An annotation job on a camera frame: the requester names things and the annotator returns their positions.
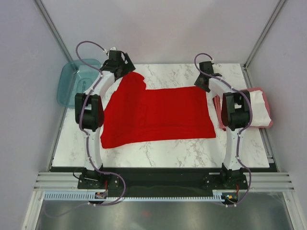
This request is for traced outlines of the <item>red t shirt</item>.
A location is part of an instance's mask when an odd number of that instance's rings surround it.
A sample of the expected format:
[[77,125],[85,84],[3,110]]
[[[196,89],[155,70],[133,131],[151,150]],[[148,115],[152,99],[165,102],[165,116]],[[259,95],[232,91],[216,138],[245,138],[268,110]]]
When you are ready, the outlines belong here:
[[196,86],[150,90],[144,76],[136,72],[123,77],[104,115],[104,149],[147,141],[216,137],[204,90]]

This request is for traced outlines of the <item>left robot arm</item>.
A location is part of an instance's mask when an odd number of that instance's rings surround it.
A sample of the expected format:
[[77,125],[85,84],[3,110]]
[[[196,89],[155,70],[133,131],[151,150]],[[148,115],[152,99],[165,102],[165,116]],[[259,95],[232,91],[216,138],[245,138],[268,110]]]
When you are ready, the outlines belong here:
[[75,121],[83,132],[86,146],[84,167],[88,170],[102,171],[100,155],[100,130],[105,115],[102,98],[107,90],[120,78],[135,70],[129,55],[120,50],[109,50],[108,59],[101,68],[96,68],[84,60],[83,64],[98,71],[98,78],[84,93],[75,95]]

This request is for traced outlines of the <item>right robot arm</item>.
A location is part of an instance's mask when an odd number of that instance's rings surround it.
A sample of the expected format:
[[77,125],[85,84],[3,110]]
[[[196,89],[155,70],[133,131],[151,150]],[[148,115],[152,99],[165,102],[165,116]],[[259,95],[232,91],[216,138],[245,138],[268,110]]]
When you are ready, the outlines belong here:
[[253,118],[249,92],[233,88],[221,74],[214,73],[210,61],[196,63],[195,67],[200,74],[194,85],[222,99],[221,120],[227,135],[223,167],[228,171],[240,170],[243,167],[239,156],[240,141]]

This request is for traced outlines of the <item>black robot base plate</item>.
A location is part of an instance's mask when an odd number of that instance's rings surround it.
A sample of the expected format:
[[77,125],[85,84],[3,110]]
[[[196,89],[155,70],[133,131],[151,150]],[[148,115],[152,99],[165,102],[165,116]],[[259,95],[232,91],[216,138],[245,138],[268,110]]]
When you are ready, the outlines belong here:
[[234,172],[221,168],[111,168],[107,174],[82,167],[52,167],[54,173],[72,173],[78,189],[106,189],[123,195],[210,195],[214,190],[244,191],[253,173],[276,173],[270,169]]

